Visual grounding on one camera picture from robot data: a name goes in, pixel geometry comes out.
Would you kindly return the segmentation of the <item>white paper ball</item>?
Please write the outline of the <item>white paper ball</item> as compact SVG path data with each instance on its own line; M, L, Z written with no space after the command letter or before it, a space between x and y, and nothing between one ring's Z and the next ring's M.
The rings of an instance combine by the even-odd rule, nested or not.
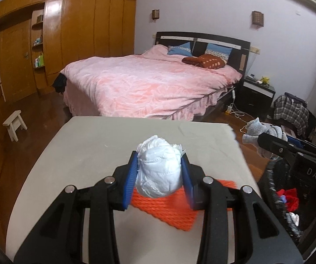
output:
M157 135L138 145L136 189L147 198L162 198L182 187L181 158L185 154L180 144L170 144Z

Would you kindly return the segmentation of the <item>orange foam mesh sheet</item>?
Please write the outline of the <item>orange foam mesh sheet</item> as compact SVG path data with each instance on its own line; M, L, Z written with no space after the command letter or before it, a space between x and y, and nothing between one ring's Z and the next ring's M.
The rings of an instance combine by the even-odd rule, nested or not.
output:
M143 196L135 187L130 205L183 231L190 231L197 219L197 211L190 208L183 186L160 198Z

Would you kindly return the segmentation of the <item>black trash bin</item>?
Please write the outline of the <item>black trash bin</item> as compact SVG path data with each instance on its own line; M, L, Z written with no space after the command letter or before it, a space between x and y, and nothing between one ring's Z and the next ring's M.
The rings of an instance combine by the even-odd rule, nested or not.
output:
M268 162L258 187L304 262L316 263L316 187L291 176L290 165L281 158Z

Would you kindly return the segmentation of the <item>plaid shirt on chair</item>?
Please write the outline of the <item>plaid shirt on chair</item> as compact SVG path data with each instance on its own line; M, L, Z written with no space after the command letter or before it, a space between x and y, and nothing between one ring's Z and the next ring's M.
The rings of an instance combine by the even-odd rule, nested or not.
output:
M305 136L308 128L310 112L302 102L283 94L273 103L273 119L283 120L297 130L298 136Z

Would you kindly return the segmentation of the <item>black white nightstand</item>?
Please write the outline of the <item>black white nightstand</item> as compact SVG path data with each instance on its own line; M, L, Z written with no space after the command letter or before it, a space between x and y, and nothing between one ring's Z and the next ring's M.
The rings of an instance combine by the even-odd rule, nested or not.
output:
M274 96L275 89L271 85L266 86L245 77L236 93L236 107L253 117L265 119Z

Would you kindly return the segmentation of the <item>yellow plush toy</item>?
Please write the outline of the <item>yellow plush toy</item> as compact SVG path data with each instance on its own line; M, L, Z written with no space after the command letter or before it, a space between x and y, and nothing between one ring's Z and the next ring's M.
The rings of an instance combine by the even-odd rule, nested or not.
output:
M269 85L270 84L269 77L261 77L260 81L262 82L263 85Z

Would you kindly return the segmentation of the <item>beige table cover cloth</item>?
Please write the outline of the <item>beige table cover cloth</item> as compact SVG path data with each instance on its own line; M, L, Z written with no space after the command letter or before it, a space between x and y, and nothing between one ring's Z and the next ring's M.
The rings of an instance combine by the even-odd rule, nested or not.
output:
M25 237L67 185L86 188L128 162L133 150L157 135L180 144L189 161L206 175L258 189L232 128L226 124L73 117L49 142L17 197L6 236L6 255L14 258ZM202 215L185 232L129 207L115 212L121 263L196 263Z

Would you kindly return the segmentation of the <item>pink quilt bed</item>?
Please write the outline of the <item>pink quilt bed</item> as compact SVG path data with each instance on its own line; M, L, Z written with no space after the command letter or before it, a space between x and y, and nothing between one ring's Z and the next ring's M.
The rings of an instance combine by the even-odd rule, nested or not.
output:
M242 79L228 64L208 69L183 59L155 45L140 55L72 62L58 76L64 102L73 116L192 121Z

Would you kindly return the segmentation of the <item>dark wooden headboard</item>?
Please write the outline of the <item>dark wooden headboard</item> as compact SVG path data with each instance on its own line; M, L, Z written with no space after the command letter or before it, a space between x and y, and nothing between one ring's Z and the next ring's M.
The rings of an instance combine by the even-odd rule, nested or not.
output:
M204 54L211 45L214 48L216 46L221 48L221 52L223 49L227 49L227 52L231 51L227 64L243 76L245 75L250 51L250 42L248 41L195 32L157 32L155 35L156 45L178 46L187 42L190 43L191 53L195 57Z

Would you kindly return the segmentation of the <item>black garment on bed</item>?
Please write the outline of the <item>black garment on bed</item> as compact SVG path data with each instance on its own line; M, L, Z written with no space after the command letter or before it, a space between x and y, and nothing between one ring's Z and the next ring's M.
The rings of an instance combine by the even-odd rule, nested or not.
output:
M59 75L57 75L56 79L54 80L52 87L55 89L55 92L63 94L65 92L66 85L67 77L62 73L59 73Z

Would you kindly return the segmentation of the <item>right blue pillow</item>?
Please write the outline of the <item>right blue pillow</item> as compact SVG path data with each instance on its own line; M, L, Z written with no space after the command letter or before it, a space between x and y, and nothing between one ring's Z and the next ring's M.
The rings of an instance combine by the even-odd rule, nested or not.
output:
M228 48L226 46L220 46L217 44L208 43L206 50L205 50L205 54L219 57L219 58L223 59L225 61L225 63L227 63L228 59L231 55L232 50L233 50L232 48Z

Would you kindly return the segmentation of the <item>blue pillow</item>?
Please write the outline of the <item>blue pillow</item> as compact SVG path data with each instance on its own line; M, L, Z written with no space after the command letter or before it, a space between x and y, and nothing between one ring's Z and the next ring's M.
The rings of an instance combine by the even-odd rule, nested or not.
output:
M185 57L192 57L191 44L190 42L177 45L177 46L168 46L168 55L183 55Z
M225 61L225 63L227 63L228 59L231 55L232 50L233 50L232 48L228 48L226 46L220 46L217 44L208 43L206 50L205 50L205 54L219 57L219 58L223 59Z

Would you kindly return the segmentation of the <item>red dotted pillow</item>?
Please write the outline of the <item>red dotted pillow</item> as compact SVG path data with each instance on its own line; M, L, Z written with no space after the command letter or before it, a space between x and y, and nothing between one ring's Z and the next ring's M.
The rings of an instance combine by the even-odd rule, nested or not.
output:
M220 69L224 67L227 62L221 57L217 57L211 54L203 54L199 57L185 57L182 62L195 67L201 67L205 69Z

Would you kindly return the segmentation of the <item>small white wooden stool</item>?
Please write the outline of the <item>small white wooden stool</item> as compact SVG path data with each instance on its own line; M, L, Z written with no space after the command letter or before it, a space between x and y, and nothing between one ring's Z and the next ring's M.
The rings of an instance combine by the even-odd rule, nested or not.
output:
M27 130L28 127L21 116L21 110L15 110L4 122L3 126L7 128L7 132L11 141L18 142L16 131L21 128Z

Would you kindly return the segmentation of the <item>left blue pillow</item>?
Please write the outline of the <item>left blue pillow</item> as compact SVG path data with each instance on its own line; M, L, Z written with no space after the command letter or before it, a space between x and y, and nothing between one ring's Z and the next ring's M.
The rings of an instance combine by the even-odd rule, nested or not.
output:
M183 55L185 57L192 57L191 44L190 42L177 45L177 46L168 46L168 55Z

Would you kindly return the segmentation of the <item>large wooden wardrobe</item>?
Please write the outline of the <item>large wooden wardrobe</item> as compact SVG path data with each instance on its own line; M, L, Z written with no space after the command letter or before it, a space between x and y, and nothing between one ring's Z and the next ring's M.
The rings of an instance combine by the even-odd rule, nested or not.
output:
M74 61L133 54L135 13L136 0L1 0L4 99L48 92Z

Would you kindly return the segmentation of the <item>right wall lamp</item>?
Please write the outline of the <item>right wall lamp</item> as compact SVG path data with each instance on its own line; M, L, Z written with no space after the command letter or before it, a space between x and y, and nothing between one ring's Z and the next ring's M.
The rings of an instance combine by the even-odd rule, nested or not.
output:
M260 11L252 11L251 25L256 28L264 27L264 14Z

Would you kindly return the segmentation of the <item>wall lamp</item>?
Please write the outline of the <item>wall lamp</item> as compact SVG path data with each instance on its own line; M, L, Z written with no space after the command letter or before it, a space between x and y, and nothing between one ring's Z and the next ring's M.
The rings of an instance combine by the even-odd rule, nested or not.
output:
M264 27L264 14L260 11L252 11L251 25L256 28Z
M152 12L151 12L151 19L156 21L159 18L160 18L160 10L159 9L152 10Z

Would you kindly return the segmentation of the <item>left wall lamp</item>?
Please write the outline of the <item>left wall lamp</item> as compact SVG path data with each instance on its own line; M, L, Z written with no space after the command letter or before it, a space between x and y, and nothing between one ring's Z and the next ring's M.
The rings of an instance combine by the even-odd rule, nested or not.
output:
M151 19L156 21L159 18L160 18L160 10L159 9L152 10L152 12L151 12Z

